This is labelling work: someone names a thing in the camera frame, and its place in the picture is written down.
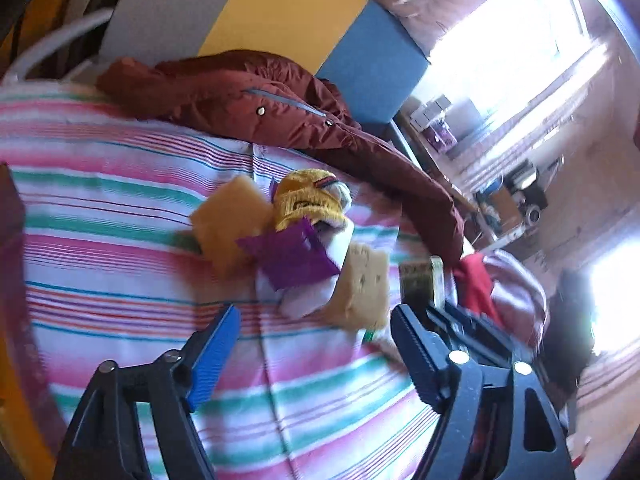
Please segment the green tea box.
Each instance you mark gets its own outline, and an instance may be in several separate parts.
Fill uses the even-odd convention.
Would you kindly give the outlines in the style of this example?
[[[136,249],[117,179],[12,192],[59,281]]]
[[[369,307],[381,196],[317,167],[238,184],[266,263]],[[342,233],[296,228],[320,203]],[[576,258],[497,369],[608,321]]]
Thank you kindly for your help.
[[[411,307],[432,304],[442,310],[446,302],[445,272],[442,259],[403,262],[398,266],[401,299]]]

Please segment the tan holed sponge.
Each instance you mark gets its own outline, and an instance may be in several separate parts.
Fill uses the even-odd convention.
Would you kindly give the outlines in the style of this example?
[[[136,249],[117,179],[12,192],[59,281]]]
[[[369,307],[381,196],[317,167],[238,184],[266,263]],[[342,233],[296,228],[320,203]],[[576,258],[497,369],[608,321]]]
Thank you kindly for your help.
[[[388,324],[388,255],[351,242],[332,297],[322,318],[343,330],[382,330]]]

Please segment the purple snack packet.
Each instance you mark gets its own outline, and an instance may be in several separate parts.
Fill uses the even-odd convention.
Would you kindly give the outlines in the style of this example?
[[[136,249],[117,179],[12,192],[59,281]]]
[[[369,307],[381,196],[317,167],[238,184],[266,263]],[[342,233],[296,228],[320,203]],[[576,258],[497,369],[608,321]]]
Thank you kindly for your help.
[[[274,290],[313,285],[340,274],[307,219],[283,231],[242,237],[235,243],[255,261]]]

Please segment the yellow sponge block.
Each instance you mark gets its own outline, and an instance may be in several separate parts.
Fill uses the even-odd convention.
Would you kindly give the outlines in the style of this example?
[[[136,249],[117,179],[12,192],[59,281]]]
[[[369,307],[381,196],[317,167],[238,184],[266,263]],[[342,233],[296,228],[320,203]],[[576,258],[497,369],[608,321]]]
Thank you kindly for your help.
[[[252,258],[236,242],[269,230],[273,206],[244,174],[224,183],[190,215],[194,237],[216,278],[243,272]]]

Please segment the yellow knitted hat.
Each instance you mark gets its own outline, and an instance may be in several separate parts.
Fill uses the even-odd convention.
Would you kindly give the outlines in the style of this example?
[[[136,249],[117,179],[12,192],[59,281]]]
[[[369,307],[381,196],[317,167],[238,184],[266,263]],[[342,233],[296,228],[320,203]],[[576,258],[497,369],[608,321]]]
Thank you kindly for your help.
[[[331,171],[299,169],[277,184],[272,203],[277,231],[303,219],[313,226],[321,222],[341,230],[347,224],[346,211],[352,206],[352,194],[347,184]]]

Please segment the red cloth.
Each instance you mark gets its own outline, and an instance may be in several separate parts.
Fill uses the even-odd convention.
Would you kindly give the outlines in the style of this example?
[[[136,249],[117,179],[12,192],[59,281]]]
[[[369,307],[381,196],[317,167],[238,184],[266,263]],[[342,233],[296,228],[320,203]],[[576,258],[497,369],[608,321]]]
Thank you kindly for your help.
[[[498,310],[491,299],[492,281],[480,252],[463,257],[452,271],[458,291],[458,305],[476,315],[486,315],[503,328]]]

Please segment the striped pink green tablecloth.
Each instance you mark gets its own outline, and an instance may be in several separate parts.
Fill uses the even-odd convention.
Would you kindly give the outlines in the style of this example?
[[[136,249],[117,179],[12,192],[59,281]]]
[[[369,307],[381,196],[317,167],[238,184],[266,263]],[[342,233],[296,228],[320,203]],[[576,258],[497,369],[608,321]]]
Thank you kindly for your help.
[[[284,318],[249,276],[217,278],[193,236],[192,212],[221,185],[267,191],[311,156],[26,82],[1,91],[1,159],[24,206],[25,296],[1,321],[14,378],[2,418],[24,471],[50,476],[101,362],[151,362],[234,304],[239,339],[194,414],[219,478],[412,477],[437,417],[404,368],[318,314]]]

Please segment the side shelf with boxes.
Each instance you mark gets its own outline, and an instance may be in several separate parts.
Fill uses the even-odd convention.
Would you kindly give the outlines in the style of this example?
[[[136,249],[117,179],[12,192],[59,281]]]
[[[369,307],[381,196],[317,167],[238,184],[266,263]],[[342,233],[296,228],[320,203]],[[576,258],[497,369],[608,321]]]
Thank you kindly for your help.
[[[426,101],[409,96],[400,112],[436,154],[449,159],[462,153],[463,141],[485,120],[470,99],[451,101],[444,94]]]

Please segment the dark red puffer jacket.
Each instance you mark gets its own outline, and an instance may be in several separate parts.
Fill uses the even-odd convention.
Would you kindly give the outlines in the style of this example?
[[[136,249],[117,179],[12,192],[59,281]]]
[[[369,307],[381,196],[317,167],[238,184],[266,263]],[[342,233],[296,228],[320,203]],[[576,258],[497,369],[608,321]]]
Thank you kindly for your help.
[[[250,50],[155,66],[120,58],[96,86],[142,120],[303,151],[400,200],[446,266],[462,257],[463,220],[451,196],[392,144],[365,132],[334,84],[288,58]]]

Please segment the grey yellow blue chair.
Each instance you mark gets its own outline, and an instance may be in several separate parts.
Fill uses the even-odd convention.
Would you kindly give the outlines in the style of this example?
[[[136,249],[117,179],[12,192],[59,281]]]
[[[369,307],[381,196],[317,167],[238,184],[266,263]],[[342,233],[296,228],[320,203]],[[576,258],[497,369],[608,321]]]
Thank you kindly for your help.
[[[427,66],[375,0],[70,0],[64,24],[3,82],[25,80],[53,55],[62,56],[54,78],[100,80],[146,116],[247,90],[386,139]]]

